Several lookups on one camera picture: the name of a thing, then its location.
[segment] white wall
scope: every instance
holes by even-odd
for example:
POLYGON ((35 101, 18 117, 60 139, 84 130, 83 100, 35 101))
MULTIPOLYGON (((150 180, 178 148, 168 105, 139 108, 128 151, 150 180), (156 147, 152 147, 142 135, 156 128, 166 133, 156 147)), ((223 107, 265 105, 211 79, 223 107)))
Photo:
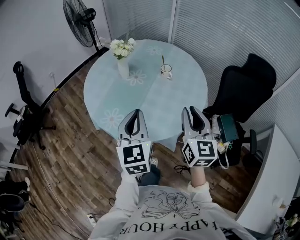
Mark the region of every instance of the white wall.
MULTIPOLYGON (((94 20, 99 37, 109 39, 101 0, 83 0, 97 12, 94 20)), ((16 115, 4 114, 11 103, 24 106, 13 65, 21 61, 32 79, 27 78, 33 98, 42 103, 76 67, 96 50, 82 46, 66 21, 62 0, 0 0, 0 138, 17 142, 12 137, 16 115)), ((0 160, 9 160, 13 149, 0 145, 0 160)))

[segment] sleeve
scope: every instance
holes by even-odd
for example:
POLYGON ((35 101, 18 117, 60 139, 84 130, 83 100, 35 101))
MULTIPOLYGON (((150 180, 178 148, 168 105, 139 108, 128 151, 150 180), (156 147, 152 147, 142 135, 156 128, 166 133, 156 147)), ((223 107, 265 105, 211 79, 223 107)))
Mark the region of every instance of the sleeve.
POLYGON ((256 238, 225 213, 218 204, 212 202, 209 189, 208 182, 198 187, 193 187, 191 182, 189 182, 187 187, 192 201, 199 205, 201 209, 205 209, 214 218, 219 227, 227 230, 230 229, 242 240, 255 240, 256 238))
POLYGON ((121 174, 122 182, 116 193, 114 206, 103 215, 94 227, 89 240, 117 239, 122 227, 137 209, 139 187, 134 176, 121 174))

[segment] white vase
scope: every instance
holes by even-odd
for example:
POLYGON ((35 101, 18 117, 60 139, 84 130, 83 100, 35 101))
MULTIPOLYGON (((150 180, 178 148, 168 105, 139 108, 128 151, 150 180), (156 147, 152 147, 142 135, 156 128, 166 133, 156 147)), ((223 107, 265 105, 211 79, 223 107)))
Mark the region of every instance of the white vase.
POLYGON ((120 75, 123 79, 127 79, 129 77, 129 66, 127 58, 121 58, 118 61, 118 69, 120 72, 120 75))

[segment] light blue tablecloth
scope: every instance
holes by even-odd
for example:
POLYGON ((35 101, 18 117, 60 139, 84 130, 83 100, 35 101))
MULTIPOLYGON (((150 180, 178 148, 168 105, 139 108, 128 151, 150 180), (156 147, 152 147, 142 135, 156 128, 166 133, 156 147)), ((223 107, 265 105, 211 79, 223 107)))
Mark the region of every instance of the light blue tablecloth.
POLYGON ((137 41, 127 60, 128 79, 121 78, 111 51, 94 63, 86 77, 84 102, 95 128, 117 138, 120 122, 139 108, 150 139, 175 150, 183 107, 203 110, 207 104, 203 71, 182 49, 155 40, 137 41), (172 80, 161 76, 162 55, 165 64, 172 66, 172 80))

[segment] glass cup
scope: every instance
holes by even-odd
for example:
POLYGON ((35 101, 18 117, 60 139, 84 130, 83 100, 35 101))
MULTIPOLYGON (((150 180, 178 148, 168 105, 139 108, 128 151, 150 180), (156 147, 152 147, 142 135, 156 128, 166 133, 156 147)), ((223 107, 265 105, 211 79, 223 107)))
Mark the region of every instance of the glass cup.
POLYGON ((172 67, 168 64, 163 64, 160 67, 161 76, 171 80, 173 78, 173 74, 171 73, 172 67))

